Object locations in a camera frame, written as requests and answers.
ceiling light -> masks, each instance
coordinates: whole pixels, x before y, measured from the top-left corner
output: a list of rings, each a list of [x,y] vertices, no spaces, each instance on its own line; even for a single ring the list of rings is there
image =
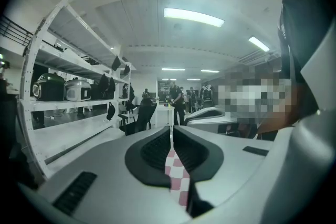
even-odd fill
[[[255,37],[251,37],[248,41],[252,42],[254,45],[257,45],[263,51],[269,51],[269,48]]]
[[[162,70],[171,70],[171,71],[184,71],[183,68],[162,68]]]
[[[219,71],[202,69],[201,72],[218,73]]]
[[[166,18],[193,20],[217,27],[221,27],[224,23],[222,19],[210,15],[177,8],[165,8],[163,10],[163,16]]]

silver rice cooker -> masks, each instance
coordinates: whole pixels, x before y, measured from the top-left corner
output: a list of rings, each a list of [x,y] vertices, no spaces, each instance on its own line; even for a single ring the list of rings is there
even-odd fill
[[[74,78],[65,83],[66,96],[69,101],[86,101],[91,99],[91,85],[88,81]]]

shelving unit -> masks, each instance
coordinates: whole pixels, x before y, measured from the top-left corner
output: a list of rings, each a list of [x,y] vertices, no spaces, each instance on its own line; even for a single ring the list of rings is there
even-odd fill
[[[60,101],[43,102],[30,97],[30,84],[35,63],[65,73],[99,81],[103,74],[113,78],[115,83],[129,84],[131,72],[120,78],[120,71],[126,65],[133,65],[116,55],[106,41],[102,40],[69,5],[70,0],[61,0],[44,18],[27,46],[27,54],[22,70],[20,85],[20,114],[24,136],[40,172],[49,178],[81,154],[92,147],[113,139],[121,138],[124,133],[119,130],[118,104],[128,98],[119,99],[119,87],[112,100],[88,100],[83,102]],[[75,51],[79,51],[100,63],[100,68],[90,65],[68,49],[64,52],[42,43],[46,32],[52,33]],[[117,71],[110,68],[116,56],[122,65]],[[93,116],[83,120],[59,124],[34,130],[32,112],[78,108],[112,103],[116,113],[111,121],[107,114]]]

white table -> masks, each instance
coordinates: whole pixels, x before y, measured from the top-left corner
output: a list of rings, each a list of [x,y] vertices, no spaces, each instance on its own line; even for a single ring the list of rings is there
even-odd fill
[[[156,110],[155,110],[155,128],[158,127],[158,114],[162,112],[168,112],[168,122],[169,120],[169,113],[172,113],[172,119],[171,122],[169,123],[169,126],[171,127],[171,131],[173,130],[173,125],[174,125],[174,107],[172,106],[164,106],[162,104],[157,105]]]

railing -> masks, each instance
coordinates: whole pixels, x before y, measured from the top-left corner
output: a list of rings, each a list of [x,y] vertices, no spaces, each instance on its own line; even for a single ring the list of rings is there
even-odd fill
[[[16,24],[4,15],[0,17],[0,35],[9,38],[25,47],[29,44],[33,37],[33,33]],[[60,47],[52,45],[45,40],[42,40],[42,42],[63,51]]]

